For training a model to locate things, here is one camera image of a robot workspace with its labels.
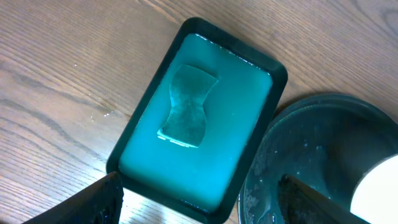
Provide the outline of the green yellow scrub sponge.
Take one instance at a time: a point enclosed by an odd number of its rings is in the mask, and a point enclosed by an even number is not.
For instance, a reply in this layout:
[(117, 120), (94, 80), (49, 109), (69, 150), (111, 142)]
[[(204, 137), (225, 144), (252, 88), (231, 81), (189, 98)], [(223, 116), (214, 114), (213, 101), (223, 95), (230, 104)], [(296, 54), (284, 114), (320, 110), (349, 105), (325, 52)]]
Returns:
[(206, 132), (203, 104), (218, 79), (203, 70), (181, 65), (169, 85), (170, 113), (157, 134), (175, 144), (199, 147)]

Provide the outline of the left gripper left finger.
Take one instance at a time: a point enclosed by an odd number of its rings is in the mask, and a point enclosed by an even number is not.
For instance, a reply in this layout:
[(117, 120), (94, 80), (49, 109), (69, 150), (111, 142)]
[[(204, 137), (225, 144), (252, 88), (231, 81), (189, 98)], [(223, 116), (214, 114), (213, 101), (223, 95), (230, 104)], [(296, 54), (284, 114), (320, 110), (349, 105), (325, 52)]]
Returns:
[(112, 172), (24, 224), (118, 224), (123, 196), (121, 177)]

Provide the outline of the white plate top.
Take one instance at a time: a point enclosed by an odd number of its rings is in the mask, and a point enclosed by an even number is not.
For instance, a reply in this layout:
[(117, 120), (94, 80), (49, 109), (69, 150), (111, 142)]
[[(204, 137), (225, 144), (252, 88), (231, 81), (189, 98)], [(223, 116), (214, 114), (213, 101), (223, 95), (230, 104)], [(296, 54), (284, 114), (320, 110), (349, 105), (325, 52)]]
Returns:
[(397, 224), (397, 156), (380, 162), (361, 179), (350, 212), (368, 223)]

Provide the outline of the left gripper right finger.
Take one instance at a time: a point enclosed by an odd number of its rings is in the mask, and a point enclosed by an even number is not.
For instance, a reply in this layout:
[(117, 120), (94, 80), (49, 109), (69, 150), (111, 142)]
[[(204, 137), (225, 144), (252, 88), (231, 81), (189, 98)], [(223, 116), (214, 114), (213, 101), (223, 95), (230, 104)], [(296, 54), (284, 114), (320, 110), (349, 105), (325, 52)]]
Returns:
[(277, 196), (288, 224), (369, 224), (291, 175), (281, 177)]

